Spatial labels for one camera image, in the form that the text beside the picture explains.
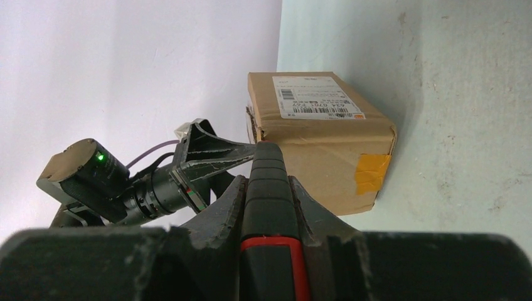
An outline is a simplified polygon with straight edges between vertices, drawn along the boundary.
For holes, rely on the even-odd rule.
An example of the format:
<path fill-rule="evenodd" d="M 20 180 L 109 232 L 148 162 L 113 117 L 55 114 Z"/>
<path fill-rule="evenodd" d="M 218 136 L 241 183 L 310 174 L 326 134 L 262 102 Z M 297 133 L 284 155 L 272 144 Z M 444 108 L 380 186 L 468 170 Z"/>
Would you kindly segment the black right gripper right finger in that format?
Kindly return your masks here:
<path fill-rule="evenodd" d="M 505 236 L 360 231 L 289 181 L 313 300 L 531 299 L 531 263 Z"/>

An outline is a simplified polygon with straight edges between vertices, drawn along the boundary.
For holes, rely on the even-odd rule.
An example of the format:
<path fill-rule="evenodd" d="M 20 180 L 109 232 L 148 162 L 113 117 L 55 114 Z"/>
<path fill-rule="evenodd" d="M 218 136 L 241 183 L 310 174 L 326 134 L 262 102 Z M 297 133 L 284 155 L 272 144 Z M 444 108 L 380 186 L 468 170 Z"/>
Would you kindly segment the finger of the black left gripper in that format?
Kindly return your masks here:
<path fill-rule="evenodd" d="M 235 176 L 228 171 L 223 171 L 206 179 L 209 185 L 209 192 L 207 193 L 207 202 L 211 201 L 211 191 L 214 192 L 216 198 L 219 198 L 233 182 Z"/>
<path fill-rule="evenodd" d="M 178 179 L 194 183 L 251 161 L 257 146 L 218 137 L 210 122 L 189 123 L 178 144 Z"/>

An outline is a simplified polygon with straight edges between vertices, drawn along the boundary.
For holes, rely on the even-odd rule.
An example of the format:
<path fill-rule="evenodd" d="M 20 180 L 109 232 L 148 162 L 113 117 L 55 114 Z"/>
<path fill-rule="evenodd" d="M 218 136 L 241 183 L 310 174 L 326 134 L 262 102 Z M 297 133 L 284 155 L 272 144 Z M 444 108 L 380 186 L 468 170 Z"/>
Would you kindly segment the red black utility knife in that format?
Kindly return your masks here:
<path fill-rule="evenodd" d="M 240 300 L 310 300 L 294 198 L 282 151 L 259 142 L 245 193 Z"/>

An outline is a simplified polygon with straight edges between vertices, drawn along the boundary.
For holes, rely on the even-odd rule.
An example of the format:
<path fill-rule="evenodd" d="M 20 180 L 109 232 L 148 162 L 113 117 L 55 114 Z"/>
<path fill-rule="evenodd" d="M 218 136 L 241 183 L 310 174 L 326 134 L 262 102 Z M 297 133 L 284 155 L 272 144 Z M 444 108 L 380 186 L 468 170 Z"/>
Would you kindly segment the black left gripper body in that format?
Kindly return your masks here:
<path fill-rule="evenodd" d="M 177 144 L 172 161 L 170 175 L 180 189 L 180 194 L 194 211 L 199 214 L 208 207 L 208 183 L 200 180 L 195 184 L 184 172 L 182 163 L 186 160 L 186 141 Z"/>

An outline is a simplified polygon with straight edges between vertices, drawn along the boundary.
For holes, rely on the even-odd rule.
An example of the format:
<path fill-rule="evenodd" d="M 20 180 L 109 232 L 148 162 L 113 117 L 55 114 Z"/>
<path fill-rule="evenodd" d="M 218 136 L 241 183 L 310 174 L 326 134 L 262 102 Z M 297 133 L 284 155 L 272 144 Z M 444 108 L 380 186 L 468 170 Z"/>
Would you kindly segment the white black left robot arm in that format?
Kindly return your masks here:
<path fill-rule="evenodd" d="M 183 208 L 200 213 L 231 184 L 230 169 L 256 150 L 218 137 L 206 119 L 183 124 L 170 144 L 172 152 L 135 174 L 92 138 L 53 155 L 36 181 L 60 203 L 52 226 L 134 226 Z"/>

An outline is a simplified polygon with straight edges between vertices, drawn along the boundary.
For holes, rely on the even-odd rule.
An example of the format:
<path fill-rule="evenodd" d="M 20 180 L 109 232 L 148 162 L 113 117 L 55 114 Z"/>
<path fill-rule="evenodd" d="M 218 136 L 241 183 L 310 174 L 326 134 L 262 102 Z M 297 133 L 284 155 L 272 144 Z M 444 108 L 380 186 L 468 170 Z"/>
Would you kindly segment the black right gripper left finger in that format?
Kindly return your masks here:
<path fill-rule="evenodd" d="M 247 179 L 187 223 L 20 231 L 1 247 L 2 300 L 236 300 Z"/>

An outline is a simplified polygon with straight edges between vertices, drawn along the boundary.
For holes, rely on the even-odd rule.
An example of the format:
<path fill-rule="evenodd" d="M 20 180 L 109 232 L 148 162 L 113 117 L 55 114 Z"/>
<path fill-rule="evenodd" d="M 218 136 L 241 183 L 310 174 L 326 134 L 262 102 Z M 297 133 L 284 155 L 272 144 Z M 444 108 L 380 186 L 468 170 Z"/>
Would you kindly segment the brown cardboard express box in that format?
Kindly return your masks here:
<path fill-rule="evenodd" d="M 338 216 L 369 211 L 395 148 L 395 124 L 331 71 L 251 72 L 251 142 L 274 142 L 289 175 Z"/>

